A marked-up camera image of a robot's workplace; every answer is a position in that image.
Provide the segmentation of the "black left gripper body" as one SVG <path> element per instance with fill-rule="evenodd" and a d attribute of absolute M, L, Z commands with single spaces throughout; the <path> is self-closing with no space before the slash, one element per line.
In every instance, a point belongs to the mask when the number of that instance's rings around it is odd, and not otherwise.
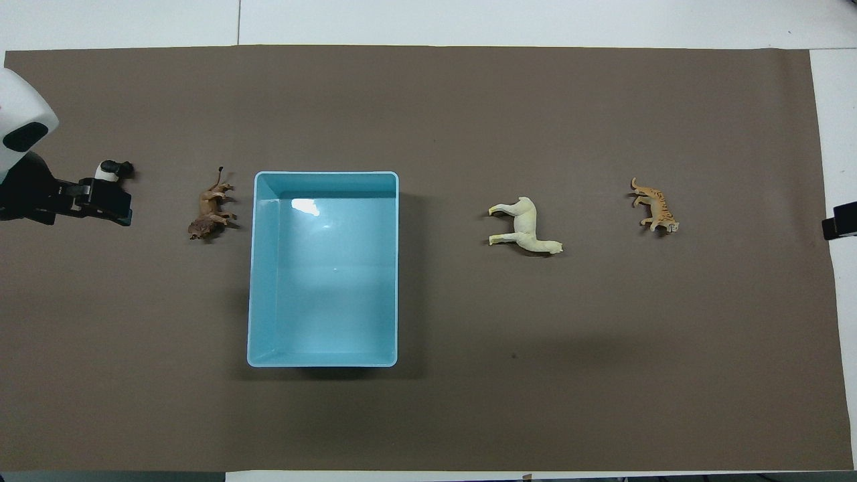
<path fill-rule="evenodd" d="M 74 196 L 65 192 L 76 183 L 55 178 L 37 153 L 26 153 L 0 183 L 0 222 L 30 219 L 46 225 L 56 216 L 82 218 L 74 210 Z"/>

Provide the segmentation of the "black and white panda toy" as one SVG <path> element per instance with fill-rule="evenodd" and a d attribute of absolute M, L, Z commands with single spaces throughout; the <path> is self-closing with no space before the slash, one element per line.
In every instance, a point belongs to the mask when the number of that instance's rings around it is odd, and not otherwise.
<path fill-rule="evenodd" d="M 96 168 L 94 178 L 105 182 L 117 183 L 134 176 L 135 168 L 131 162 L 117 162 L 112 159 L 102 161 Z"/>

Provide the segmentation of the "brown lion toy figure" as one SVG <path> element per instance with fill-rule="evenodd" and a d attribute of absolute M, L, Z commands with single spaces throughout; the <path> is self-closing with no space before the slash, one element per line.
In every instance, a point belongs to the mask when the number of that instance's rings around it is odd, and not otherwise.
<path fill-rule="evenodd" d="M 199 195 L 198 214 L 187 227 L 190 240 L 206 239 L 238 219 L 236 214 L 222 208 L 223 202 L 231 199 L 228 191 L 234 189 L 232 184 L 222 182 L 223 170 L 224 167 L 218 168 L 217 180 Z"/>

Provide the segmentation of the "orange striped tiger toy figure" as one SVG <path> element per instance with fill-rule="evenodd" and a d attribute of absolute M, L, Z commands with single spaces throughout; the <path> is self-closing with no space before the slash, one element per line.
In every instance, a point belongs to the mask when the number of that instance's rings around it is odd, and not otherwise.
<path fill-rule="evenodd" d="M 655 232 L 658 228 L 663 228 L 666 233 L 676 233 L 679 230 L 680 223 L 673 216 L 673 213 L 668 207 L 665 195 L 660 189 L 643 186 L 637 183 L 637 178 L 631 178 L 631 195 L 634 196 L 634 208 L 640 205 L 646 205 L 649 208 L 649 217 L 640 220 L 640 226 L 648 226 L 649 231 Z"/>

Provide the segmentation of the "light blue plastic storage box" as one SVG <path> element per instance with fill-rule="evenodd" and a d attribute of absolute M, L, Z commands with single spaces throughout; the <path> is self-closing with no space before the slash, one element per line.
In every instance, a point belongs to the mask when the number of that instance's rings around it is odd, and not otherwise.
<path fill-rule="evenodd" d="M 398 361 L 399 178 L 254 177 L 246 359 L 254 368 Z"/>

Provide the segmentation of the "cream white horse toy figure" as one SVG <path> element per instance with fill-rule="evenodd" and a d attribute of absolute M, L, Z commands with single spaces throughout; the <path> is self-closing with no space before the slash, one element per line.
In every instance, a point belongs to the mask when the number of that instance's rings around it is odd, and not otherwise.
<path fill-rule="evenodd" d="M 520 249 L 542 255 L 558 255 L 563 252 L 560 242 L 539 239 L 538 208 L 528 196 L 520 196 L 516 204 L 496 204 L 489 208 L 490 216 L 498 212 L 514 218 L 514 231 L 491 235 L 487 239 L 489 245 L 514 243 Z"/>

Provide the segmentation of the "brown table mat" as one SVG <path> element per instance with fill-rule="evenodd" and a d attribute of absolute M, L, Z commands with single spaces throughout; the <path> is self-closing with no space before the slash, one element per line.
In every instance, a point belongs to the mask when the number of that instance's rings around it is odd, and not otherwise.
<path fill-rule="evenodd" d="M 853 467 L 810 56 L 241 46 L 9 52 L 60 177 L 133 222 L 0 223 L 0 472 Z M 238 216 L 187 227 L 218 177 Z M 394 171 L 386 369 L 247 362 L 259 171 Z M 631 178 L 676 233 L 639 222 Z M 539 239 L 496 204 L 528 196 Z"/>

